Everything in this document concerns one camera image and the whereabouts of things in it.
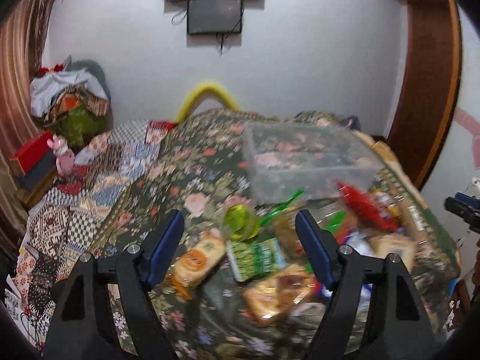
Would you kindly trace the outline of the red snack bag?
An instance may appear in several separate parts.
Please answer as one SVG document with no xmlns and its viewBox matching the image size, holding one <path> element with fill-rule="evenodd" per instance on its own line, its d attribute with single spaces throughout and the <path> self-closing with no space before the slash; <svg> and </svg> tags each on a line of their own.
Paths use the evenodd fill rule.
<svg viewBox="0 0 480 360">
<path fill-rule="evenodd" d="M 337 183 L 337 188 L 345 204 L 363 221 L 367 221 L 384 231 L 396 232 L 400 225 L 394 216 L 375 203 L 367 193 L 361 192 L 350 184 Z"/>
</svg>

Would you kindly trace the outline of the red box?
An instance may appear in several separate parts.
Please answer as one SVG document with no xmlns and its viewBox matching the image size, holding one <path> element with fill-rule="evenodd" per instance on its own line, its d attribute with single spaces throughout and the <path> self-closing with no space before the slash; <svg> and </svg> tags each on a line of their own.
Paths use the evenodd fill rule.
<svg viewBox="0 0 480 360">
<path fill-rule="evenodd" d="M 50 150 L 47 141 L 53 139 L 51 131 L 44 131 L 20 147 L 10 158 L 15 176 L 25 176 Z"/>
</svg>

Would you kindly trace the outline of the green jelly cup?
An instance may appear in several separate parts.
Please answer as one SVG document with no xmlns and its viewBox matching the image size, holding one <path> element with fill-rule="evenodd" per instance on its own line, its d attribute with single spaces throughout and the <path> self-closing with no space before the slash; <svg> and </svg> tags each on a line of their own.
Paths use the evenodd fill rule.
<svg viewBox="0 0 480 360">
<path fill-rule="evenodd" d="M 255 238 L 260 233 L 260 221 L 249 205 L 231 205 L 224 212 L 222 230 L 232 242 L 243 242 Z"/>
</svg>

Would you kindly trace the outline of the clear plastic storage bin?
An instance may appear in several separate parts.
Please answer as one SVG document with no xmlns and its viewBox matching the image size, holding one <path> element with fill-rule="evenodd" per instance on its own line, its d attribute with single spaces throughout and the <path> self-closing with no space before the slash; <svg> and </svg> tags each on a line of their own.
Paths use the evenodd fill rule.
<svg viewBox="0 0 480 360">
<path fill-rule="evenodd" d="M 256 203 L 339 196 L 337 183 L 366 191 L 384 167 L 364 141 L 345 127 L 246 122 L 241 134 L 250 195 Z"/>
</svg>

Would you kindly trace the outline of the clear bag green zip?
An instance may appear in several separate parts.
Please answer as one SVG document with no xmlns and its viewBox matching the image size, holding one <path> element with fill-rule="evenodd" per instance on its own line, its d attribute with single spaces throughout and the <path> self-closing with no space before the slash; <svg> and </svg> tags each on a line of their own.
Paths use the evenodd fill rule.
<svg viewBox="0 0 480 360">
<path fill-rule="evenodd" d="M 295 218 L 301 210 L 309 211 L 320 229 L 331 233 L 338 244 L 343 244 L 352 233 L 351 217 L 343 203 L 335 199 L 307 201 L 303 194 L 299 194 L 291 202 L 270 207 L 259 218 L 259 228 L 274 236 L 289 258 L 304 255 L 295 230 Z"/>
</svg>

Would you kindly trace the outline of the floral green bedspread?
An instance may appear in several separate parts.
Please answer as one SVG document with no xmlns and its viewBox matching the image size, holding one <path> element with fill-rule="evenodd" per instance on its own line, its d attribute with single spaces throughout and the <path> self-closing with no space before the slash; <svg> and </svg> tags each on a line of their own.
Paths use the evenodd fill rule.
<svg viewBox="0 0 480 360">
<path fill-rule="evenodd" d="M 379 144 L 333 116 L 280 121 L 238 111 L 191 116 L 171 132 L 134 120 L 96 136 L 89 204 L 96 257 L 185 219 L 169 277 L 149 292 L 180 359 L 300 359 L 326 311 L 295 232 L 306 209 L 342 222 L 339 242 L 402 258 L 432 328 L 460 274 L 456 247 Z"/>
</svg>

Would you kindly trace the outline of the blue white snack bag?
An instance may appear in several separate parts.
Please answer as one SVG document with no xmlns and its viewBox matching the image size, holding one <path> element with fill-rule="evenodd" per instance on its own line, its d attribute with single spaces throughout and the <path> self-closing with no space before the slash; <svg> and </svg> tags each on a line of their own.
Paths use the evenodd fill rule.
<svg viewBox="0 0 480 360">
<path fill-rule="evenodd" d="M 359 232 L 352 232 L 346 240 L 346 245 L 352 247 L 352 249 L 354 249 L 360 255 L 367 257 L 375 256 L 370 244 L 368 244 L 366 238 Z M 366 311 L 368 309 L 372 290 L 373 286 L 371 283 L 363 285 L 360 292 L 360 303 L 358 306 L 360 311 Z"/>
</svg>

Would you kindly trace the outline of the striped pink curtain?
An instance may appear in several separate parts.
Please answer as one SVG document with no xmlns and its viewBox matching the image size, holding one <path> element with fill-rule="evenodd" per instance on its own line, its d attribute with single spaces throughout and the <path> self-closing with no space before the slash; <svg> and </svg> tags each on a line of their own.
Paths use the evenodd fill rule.
<svg viewBox="0 0 480 360">
<path fill-rule="evenodd" d="M 55 0 L 19 0 L 1 24 L 1 242 L 24 236 L 26 211 L 15 199 L 10 157 L 39 133 L 29 86 L 41 67 Z"/>
</svg>

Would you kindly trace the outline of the pile of clothes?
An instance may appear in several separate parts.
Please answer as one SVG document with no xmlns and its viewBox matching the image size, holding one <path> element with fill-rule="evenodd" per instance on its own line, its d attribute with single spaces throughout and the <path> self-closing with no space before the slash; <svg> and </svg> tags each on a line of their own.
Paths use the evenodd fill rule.
<svg viewBox="0 0 480 360">
<path fill-rule="evenodd" d="M 41 67 L 30 84 L 30 112 L 43 129 L 80 150 L 111 124 L 105 72 L 91 59 L 67 58 L 53 67 Z"/>
</svg>

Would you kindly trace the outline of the patchwork checkered quilt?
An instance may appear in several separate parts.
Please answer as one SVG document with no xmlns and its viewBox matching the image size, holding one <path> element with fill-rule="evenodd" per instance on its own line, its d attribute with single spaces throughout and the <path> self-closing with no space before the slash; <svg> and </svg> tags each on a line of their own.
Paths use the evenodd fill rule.
<svg viewBox="0 0 480 360">
<path fill-rule="evenodd" d="M 50 290 L 80 255 L 116 254 L 151 231 L 160 215 L 161 146 L 173 127 L 140 119 L 96 136 L 77 154 L 70 180 L 56 178 L 28 213 L 6 302 L 37 350 L 55 310 Z"/>
</svg>

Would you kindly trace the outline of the bread snack pack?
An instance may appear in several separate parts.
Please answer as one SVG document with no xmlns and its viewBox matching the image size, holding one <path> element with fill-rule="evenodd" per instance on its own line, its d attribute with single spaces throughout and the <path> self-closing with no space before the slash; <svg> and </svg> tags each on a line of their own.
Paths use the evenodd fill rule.
<svg viewBox="0 0 480 360">
<path fill-rule="evenodd" d="M 249 285 L 243 297 L 258 325 L 269 326 L 309 301 L 315 290 L 314 275 L 304 266 L 294 263 Z"/>
</svg>

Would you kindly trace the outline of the yellow foam tube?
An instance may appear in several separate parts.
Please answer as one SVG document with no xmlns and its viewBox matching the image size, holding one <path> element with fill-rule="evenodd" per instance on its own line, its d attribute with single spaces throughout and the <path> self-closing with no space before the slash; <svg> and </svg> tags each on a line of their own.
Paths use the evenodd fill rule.
<svg viewBox="0 0 480 360">
<path fill-rule="evenodd" d="M 187 95 L 185 102 L 182 103 L 174 120 L 175 124 L 182 123 L 189 116 L 193 115 L 202 103 L 207 100 L 213 100 L 223 108 L 231 111 L 240 111 L 241 108 L 235 98 L 224 86 L 212 80 L 206 80 L 196 85 Z"/>
</svg>

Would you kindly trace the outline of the pink plush toy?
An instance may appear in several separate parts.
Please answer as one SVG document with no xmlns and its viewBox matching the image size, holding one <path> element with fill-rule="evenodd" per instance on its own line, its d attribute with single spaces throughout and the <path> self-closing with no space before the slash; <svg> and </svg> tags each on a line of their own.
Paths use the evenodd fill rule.
<svg viewBox="0 0 480 360">
<path fill-rule="evenodd" d="M 70 176 L 75 162 L 75 154 L 69 148 L 67 140 L 63 136 L 54 134 L 47 141 L 47 145 L 55 156 L 58 175 L 62 178 Z"/>
</svg>

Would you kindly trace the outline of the brown wooden door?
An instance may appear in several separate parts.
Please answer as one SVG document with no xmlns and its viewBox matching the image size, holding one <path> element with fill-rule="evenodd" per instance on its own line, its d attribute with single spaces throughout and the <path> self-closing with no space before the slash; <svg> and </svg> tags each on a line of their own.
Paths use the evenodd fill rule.
<svg viewBox="0 0 480 360">
<path fill-rule="evenodd" d="M 460 84 L 461 23 L 456 0 L 406 0 L 408 41 L 387 143 L 421 189 L 438 160 Z"/>
</svg>

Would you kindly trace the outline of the round cracker pack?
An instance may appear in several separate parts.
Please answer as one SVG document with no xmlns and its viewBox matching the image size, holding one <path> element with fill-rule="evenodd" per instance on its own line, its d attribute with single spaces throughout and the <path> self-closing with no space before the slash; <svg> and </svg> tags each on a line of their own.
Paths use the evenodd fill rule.
<svg viewBox="0 0 480 360">
<path fill-rule="evenodd" d="M 168 278 L 184 301 L 192 299 L 191 291 L 212 273 L 224 255 L 224 241 L 219 237 L 206 236 L 176 259 Z"/>
</svg>

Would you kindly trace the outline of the green peas snack bag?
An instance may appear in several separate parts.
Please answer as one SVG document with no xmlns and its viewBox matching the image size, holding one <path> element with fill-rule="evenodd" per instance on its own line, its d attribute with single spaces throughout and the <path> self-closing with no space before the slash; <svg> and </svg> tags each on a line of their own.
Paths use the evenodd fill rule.
<svg viewBox="0 0 480 360">
<path fill-rule="evenodd" d="M 238 283 L 265 277 L 288 266 L 276 238 L 254 243 L 228 241 L 226 254 L 233 277 Z"/>
</svg>

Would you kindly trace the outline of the small dark wall monitor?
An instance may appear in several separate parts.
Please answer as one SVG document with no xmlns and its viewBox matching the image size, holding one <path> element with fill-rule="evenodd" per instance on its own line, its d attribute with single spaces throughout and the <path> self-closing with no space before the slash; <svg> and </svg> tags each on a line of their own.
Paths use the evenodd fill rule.
<svg viewBox="0 0 480 360">
<path fill-rule="evenodd" d="M 228 35 L 242 31 L 242 0 L 190 0 L 188 35 Z"/>
</svg>

